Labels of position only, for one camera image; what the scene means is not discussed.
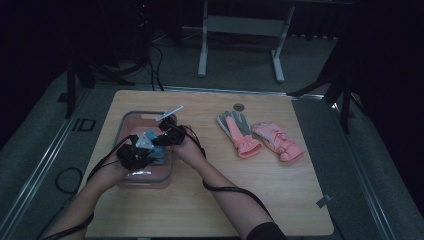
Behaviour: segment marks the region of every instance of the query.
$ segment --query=pink glove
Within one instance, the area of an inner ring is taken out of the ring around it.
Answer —
[[[286,133],[275,123],[261,122],[251,126],[252,132],[261,136],[265,145],[276,153],[280,153],[281,161],[297,159],[305,150],[301,149]]]
[[[224,132],[233,141],[239,157],[248,158],[262,150],[262,144],[253,139],[249,124],[242,113],[226,111],[219,115],[217,120]]]

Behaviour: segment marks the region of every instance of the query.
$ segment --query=clear plastic container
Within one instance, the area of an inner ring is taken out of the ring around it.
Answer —
[[[163,115],[163,112],[131,111],[122,118],[115,144],[128,135],[140,136],[143,132],[153,130],[156,135],[162,132],[158,125],[160,122],[156,117]],[[169,147],[166,147],[165,161],[161,165],[148,165],[134,173],[127,175],[118,186],[121,188],[166,188],[171,181],[173,166],[173,154]]]

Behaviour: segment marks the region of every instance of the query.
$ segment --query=sleeve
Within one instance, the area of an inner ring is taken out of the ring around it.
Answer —
[[[247,240],[287,240],[284,233],[274,222],[256,226],[247,236]]]

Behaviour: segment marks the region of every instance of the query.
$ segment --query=tabletop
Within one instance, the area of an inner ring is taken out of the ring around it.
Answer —
[[[281,162],[270,149],[241,159],[221,130],[217,116],[241,103],[249,124],[274,122],[306,152],[295,162]],[[239,187],[256,194],[288,236],[329,235],[333,225],[290,99],[279,94],[195,93],[121,90],[115,94],[84,178],[113,147],[124,115],[130,111],[169,111],[178,124],[190,125],[208,160]],[[227,237],[238,236],[197,172],[174,159],[171,182],[164,189],[107,191],[95,210],[87,237]]]

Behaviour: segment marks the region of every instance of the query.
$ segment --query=person's arm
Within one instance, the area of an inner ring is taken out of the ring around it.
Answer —
[[[115,160],[117,160],[117,157],[112,154],[104,164]],[[122,167],[119,162],[100,168],[74,197],[62,216],[43,234],[41,239],[73,228],[86,221],[93,213],[102,194],[120,182],[128,173],[129,171]],[[85,228],[62,239],[84,239],[86,231]]]
[[[188,137],[181,145],[173,146],[172,150],[196,170],[209,186],[237,187],[206,160],[199,147]],[[212,191],[212,195],[242,239],[246,239],[258,225],[273,222],[267,212],[249,195],[215,191]]]

